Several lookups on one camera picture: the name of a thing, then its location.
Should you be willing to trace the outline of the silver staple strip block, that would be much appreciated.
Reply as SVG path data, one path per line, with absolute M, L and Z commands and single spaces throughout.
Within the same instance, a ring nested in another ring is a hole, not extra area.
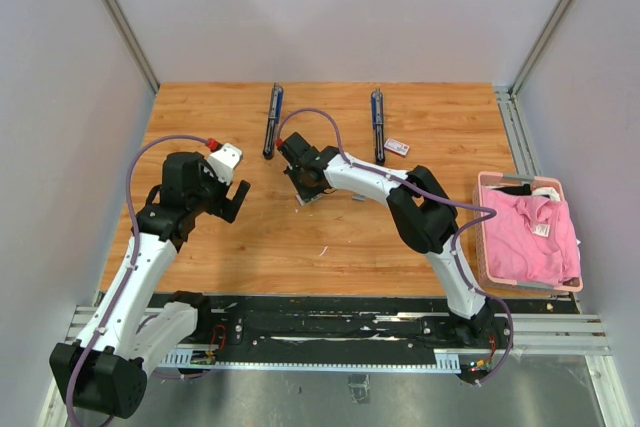
M 305 206 L 305 205 L 311 204 L 311 203 L 313 203 L 313 202 L 315 202 L 317 200 L 320 200 L 323 197 L 323 195 L 322 194 L 317 194 L 317 195 L 312 196 L 312 197 L 303 197 L 301 194 L 296 194 L 295 197 L 296 197 L 297 201 L 299 202 L 299 204 L 301 206 Z

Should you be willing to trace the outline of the blue stapler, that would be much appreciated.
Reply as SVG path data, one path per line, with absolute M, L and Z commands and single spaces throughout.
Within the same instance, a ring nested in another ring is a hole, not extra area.
M 280 121 L 283 96 L 283 87 L 280 84 L 275 83 L 271 90 L 265 139 L 262 150 L 262 155 L 266 160 L 272 159 L 274 155 L 276 131 Z
M 384 150 L 384 95 L 379 88 L 371 93 L 372 127 L 374 132 L 374 156 L 377 165 L 385 163 Z

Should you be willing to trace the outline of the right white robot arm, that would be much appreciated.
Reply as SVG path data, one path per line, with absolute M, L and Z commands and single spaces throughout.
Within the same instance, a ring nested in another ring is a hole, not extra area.
M 444 287 L 455 339 L 474 347 L 489 338 L 494 311 L 460 246 L 456 206 L 429 169 L 388 169 L 334 146 L 318 150 L 297 132 L 275 145 L 301 201 L 346 190 L 386 206 L 401 240 L 425 256 Z

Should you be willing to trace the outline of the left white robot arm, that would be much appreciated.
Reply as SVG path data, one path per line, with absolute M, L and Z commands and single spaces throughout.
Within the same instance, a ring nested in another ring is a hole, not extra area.
M 226 143 L 209 156 L 167 156 L 162 181 L 136 216 L 127 251 L 96 313 L 70 343 L 53 348 L 49 365 L 69 409 L 129 418 L 140 406 L 153 371 L 182 340 L 200 343 L 215 333 L 210 300 L 177 291 L 149 321 L 155 288 L 187 242 L 201 214 L 235 220 L 250 185 L 226 196 L 243 153 Z

